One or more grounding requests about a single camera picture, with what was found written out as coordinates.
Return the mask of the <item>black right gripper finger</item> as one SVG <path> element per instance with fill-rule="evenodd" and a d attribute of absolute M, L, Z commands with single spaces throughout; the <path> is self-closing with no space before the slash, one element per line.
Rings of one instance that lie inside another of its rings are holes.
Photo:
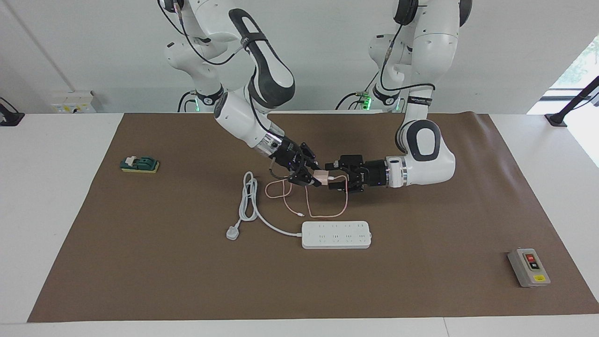
<path fill-rule="evenodd" d="M 310 172 L 295 172 L 287 180 L 298 186 L 322 186 L 322 183 Z"/>
<path fill-rule="evenodd" d="M 309 148 L 307 143 L 301 143 L 301 152 L 302 158 L 304 160 L 304 166 L 309 167 L 312 170 L 321 170 L 321 167 L 316 160 L 316 155 L 312 149 Z"/>

